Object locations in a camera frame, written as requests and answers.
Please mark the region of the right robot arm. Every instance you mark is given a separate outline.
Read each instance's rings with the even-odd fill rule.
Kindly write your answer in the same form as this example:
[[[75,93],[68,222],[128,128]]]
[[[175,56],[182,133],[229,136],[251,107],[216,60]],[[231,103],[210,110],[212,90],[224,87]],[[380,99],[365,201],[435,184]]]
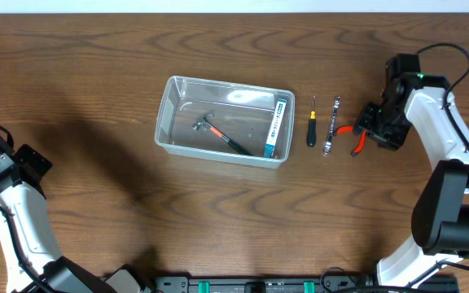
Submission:
[[[376,265],[380,286],[415,289],[446,266],[469,259],[469,129],[451,84],[422,73],[417,54],[398,54],[385,66],[382,103],[368,103],[353,126],[393,151],[414,129],[432,166],[415,204],[411,235]]]

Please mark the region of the clear plastic container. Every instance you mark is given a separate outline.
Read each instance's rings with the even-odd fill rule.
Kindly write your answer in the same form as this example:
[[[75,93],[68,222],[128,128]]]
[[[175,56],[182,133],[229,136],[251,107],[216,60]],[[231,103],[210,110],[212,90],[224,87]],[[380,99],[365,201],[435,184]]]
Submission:
[[[264,157],[265,141],[279,98],[287,100],[277,143],[271,158]],[[213,112],[208,120],[252,153],[240,155],[205,127],[192,125]],[[170,77],[156,118],[155,142],[169,154],[203,160],[278,168],[290,153],[295,118],[295,95],[288,90]]]

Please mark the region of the orange handled pliers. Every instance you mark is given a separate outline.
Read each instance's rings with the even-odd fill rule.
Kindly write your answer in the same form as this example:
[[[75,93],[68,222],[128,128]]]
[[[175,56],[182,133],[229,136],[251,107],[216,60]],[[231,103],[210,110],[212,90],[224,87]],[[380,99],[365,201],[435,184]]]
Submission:
[[[340,126],[339,128],[335,129],[333,135],[337,136],[340,134],[344,133],[353,133],[355,135],[359,135],[359,141],[356,147],[352,150],[351,156],[357,156],[359,155],[366,143],[366,139],[368,136],[368,131],[367,130],[362,130],[359,133],[355,130],[355,127],[353,125],[345,125],[345,126]]]

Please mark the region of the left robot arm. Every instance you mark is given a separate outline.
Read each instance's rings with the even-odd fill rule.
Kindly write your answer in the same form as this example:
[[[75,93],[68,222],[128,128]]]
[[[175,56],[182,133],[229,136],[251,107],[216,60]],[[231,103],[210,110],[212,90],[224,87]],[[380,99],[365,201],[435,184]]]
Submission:
[[[31,146],[14,148],[0,125],[0,243],[9,292],[153,292],[128,265],[97,277],[63,255],[41,180],[52,164]]]

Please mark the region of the blue white cardboard box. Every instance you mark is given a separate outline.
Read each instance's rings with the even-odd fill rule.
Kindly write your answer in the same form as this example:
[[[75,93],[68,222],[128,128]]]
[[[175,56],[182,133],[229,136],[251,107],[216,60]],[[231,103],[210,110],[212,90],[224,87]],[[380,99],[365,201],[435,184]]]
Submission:
[[[267,139],[265,141],[265,158],[271,158],[273,156],[286,106],[287,100],[279,98],[274,109],[273,119],[271,121]]]

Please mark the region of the small hammer black orange handle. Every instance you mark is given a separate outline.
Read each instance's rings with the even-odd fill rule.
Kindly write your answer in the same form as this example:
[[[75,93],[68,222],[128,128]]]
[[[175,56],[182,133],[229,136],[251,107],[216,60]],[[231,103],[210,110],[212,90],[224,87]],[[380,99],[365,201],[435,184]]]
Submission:
[[[198,131],[201,127],[207,128],[213,134],[218,136],[222,141],[224,141],[228,146],[230,146],[234,151],[236,151],[240,155],[249,155],[252,156],[252,153],[247,150],[245,147],[241,146],[235,140],[231,139],[225,133],[223,133],[219,128],[214,126],[209,120],[209,117],[214,117],[214,113],[210,112],[203,117],[199,118],[193,125],[192,129],[194,131]]]

